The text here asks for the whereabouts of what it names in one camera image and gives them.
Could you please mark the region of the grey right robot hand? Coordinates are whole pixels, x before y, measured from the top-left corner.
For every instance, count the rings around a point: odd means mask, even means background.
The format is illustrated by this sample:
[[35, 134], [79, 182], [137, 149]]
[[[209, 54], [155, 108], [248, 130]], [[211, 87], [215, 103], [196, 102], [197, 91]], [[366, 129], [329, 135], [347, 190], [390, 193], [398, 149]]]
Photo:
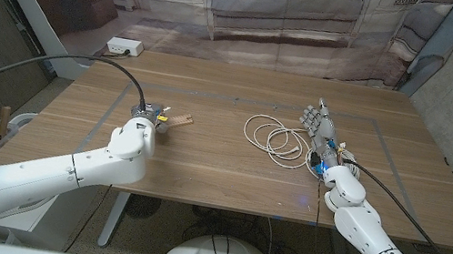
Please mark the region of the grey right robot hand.
[[315, 165], [322, 163], [324, 169], [338, 165], [337, 133], [328, 112], [325, 98], [319, 99], [318, 108], [309, 105], [299, 119], [311, 140], [311, 150]]

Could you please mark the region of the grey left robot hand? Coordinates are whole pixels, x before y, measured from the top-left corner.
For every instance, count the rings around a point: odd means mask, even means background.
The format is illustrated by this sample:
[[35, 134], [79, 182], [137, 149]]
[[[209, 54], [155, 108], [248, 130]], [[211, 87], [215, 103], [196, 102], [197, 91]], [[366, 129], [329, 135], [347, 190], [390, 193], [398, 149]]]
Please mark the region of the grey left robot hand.
[[160, 132], [160, 134], [168, 130], [166, 122], [169, 118], [166, 115], [165, 108], [161, 104], [146, 103], [144, 108], [141, 108], [140, 105], [132, 107], [131, 117], [143, 117], [149, 120], [155, 126], [156, 132]]

